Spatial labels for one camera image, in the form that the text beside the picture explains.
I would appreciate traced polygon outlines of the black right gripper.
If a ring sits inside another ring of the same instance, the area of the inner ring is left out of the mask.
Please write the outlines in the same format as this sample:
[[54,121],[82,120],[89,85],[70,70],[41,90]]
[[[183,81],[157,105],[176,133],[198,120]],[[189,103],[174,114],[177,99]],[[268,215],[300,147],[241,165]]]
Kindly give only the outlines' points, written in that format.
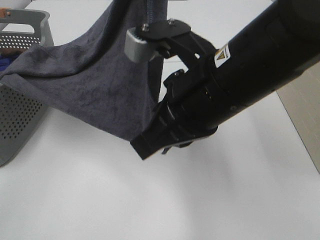
[[145,160],[161,149],[166,154],[172,147],[187,147],[213,135],[217,129],[206,129],[189,123],[182,113],[174,113],[168,104],[160,103],[148,127],[133,138],[130,144],[140,158]]

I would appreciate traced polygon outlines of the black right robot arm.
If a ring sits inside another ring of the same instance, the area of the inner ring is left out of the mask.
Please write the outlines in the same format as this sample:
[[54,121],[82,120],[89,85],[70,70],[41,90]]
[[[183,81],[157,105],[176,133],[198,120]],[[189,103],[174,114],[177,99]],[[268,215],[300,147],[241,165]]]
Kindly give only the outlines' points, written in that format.
[[180,20],[145,23],[127,31],[125,53],[136,63],[178,56],[186,66],[164,81],[151,122],[130,142],[146,159],[213,135],[318,63],[320,3],[276,0],[220,49]]

